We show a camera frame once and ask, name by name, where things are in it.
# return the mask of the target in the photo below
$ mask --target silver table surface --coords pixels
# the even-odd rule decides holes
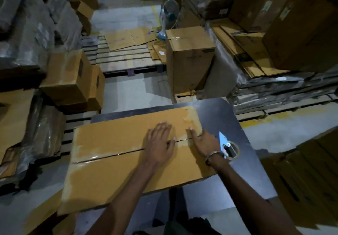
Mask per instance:
[[[228,102],[221,98],[206,99],[146,109],[136,109],[94,116],[91,123],[142,115],[167,109],[193,106],[196,108],[202,127],[218,138],[222,132],[240,148],[238,158],[231,161],[232,168],[264,199],[277,196],[256,152],[251,147]],[[182,186],[189,218],[234,207],[234,203],[220,178],[215,175],[203,181]],[[168,190],[142,196],[127,232],[151,227],[154,217],[165,223],[169,212]],[[102,209],[78,214],[75,235],[85,234],[102,213]]]

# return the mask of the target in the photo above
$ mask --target forearm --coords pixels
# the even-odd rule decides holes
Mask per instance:
[[[155,170],[156,167],[154,165],[149,163],[140,164],[127,184],[88,231],[87,235],[124,234],[137,203]]]
[[[217,171],[251,234],[300,234],[289,217],[276,211],[253,190],[227,160],[213,155],[209,163]]]

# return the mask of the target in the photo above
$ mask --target table top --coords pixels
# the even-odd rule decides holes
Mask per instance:
[[[202,127],[208,130],[209,133],[219,138],[218,134],[219,132],[222,132],[228,140],[239,146],[240,154],[236,159],[231,161],[230,165],[259,195],[264,199],[277,196],[255,150],[251,147],[249,140],[234,115],[231,105],[222,98],[102,114],[94,116],[91,119],[91,123],[164,111],[184,106],[193,106],[196,108]],[[234,203],[229,193],[217,175],[203,181],[183,185],[182,189],[189,218],[234,207]],[[133,214],[127,230],[135,230],[136,227],[140,227],[138,224],[142,224],[140,227],[142,229],[151,227],[154,215],[157,216],[157,219],[162,219],[164,220],[163,222],[165,222],[167,213],[163,212],[167,212],[164,205],[169,202],[168,198],[168,190],[143,196]],[[88,212],[79,214],[79,216],[83,216],[81,218],[82,220],[85,219],[85,215],[88,215]]]

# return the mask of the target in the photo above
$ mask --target person's left hand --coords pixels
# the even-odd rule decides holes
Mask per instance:
[[[176,139],[174,138],[167,144],[170,130],[171,125],[163,122],[157,124],[154,129],[149,129],[146,135],[145,163],[155,169],[158,169],[172,156]]]

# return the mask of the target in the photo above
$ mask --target hand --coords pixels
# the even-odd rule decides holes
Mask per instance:
[[[149,129],[146,135],[145,163],[150,164],[155,169],[167,162],[173,153],[175,141],[167,144],[171,125],[167,122],[157,124],[154,129]]]
[[[198,152],[203,157],[206,157],[210,152],[221,150],[219,141],[215,136],[209,134],[207,130],[203,129],[201,136],[197,136],[196,131],[192,127],[189,127],[189,130]]]

